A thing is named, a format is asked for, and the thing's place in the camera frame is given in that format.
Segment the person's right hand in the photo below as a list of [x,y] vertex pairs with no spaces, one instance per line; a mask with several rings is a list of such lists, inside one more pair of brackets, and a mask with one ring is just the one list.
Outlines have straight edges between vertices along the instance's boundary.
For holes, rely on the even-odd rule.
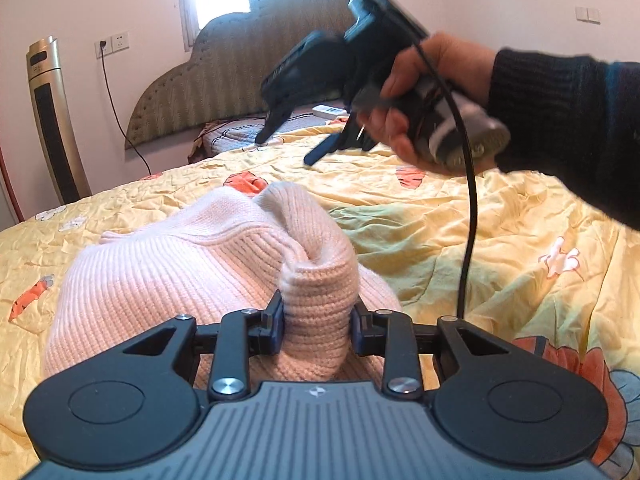
[[[497,52],[480,44],[438,32],[421,42],[422,52],[439,75],[462,89],[463,93],[481,107],[488,103],[492,70]],[[390,76],[383,84],[381,96],[391,99],[414,87],[427,72],[420,51],[410,48],[400,52]],[[416,168],[447,177],[462,177],[462,171],[450,170],[420,158],[407,136],[409,119],[399,110],[376,108],[357,115],[358,124],[378,143],[388,146],[403,162]]]

